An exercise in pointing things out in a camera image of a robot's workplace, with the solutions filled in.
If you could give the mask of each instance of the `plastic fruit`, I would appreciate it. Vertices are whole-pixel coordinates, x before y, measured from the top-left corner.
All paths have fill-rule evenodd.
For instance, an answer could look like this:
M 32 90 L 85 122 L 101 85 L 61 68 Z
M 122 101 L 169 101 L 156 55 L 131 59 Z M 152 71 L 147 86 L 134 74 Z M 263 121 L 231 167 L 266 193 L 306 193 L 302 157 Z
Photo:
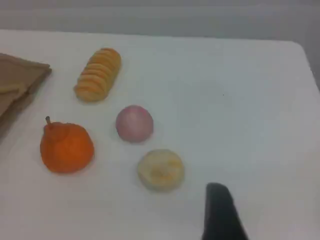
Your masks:
M 141 182 L 149 189 L 170 191 L 177 188 L 185 176 L 181 158 L 171 150 L 156 149 L 148 152 L 137 167 Z
M 121 67 L 121 56 L 112 48 L 101 48 L 89 59 L 74 87 L 76 96 L 85 102 L 107 97 Z
M 141 106 L 124 108 L 116 117 L 115 127 L 119 137 L 130 143 L 140 143 L 154 132 L 154 120 Z
M 87 131 L 73 123 L 50 122 L 45 118 L 40 153 L 46 167 L 55 173 L 74 173 L 94 157 L 94 145 Z

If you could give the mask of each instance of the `gray wall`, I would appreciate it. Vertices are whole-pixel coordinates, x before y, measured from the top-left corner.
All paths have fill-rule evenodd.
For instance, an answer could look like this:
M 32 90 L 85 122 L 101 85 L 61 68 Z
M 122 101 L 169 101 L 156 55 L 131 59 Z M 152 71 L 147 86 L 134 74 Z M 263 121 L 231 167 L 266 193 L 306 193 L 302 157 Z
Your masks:
M 291 40 L 320 86 L 320 0 L 2 0 L 0 28 Z

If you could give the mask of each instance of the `pink ball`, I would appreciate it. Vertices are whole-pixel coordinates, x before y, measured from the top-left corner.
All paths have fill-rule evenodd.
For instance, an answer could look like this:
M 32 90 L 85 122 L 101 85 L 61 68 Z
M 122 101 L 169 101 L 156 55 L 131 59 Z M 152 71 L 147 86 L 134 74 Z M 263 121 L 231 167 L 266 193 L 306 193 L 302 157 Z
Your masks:
M 154 120 L 141 106 L 130 105 L 119 112 L 115 127 L 119 137 L 130 143 L 140 143 L 154 132 Z

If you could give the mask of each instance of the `toy orange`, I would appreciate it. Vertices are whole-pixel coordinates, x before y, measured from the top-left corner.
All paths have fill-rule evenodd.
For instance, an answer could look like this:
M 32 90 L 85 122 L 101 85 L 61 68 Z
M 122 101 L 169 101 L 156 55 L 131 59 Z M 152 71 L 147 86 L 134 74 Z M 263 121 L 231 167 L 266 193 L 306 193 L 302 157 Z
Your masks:
M 40 143 L 43 163 L 55 173 L 74 173 L 93 159 L 95 148 L 87 131 L 73 123 L 50 122 L 45 118 Z

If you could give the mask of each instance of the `toy bread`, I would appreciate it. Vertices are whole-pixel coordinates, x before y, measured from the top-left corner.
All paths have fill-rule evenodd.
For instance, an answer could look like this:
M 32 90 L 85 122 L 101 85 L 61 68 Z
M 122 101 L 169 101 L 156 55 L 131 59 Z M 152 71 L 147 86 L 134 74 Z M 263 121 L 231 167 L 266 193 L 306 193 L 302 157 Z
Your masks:
M 121 67 L 121 56 L 112 48 L 101 48 L 89 59 L 74 87 L 76 96 L 85 102 L 105 99 Z

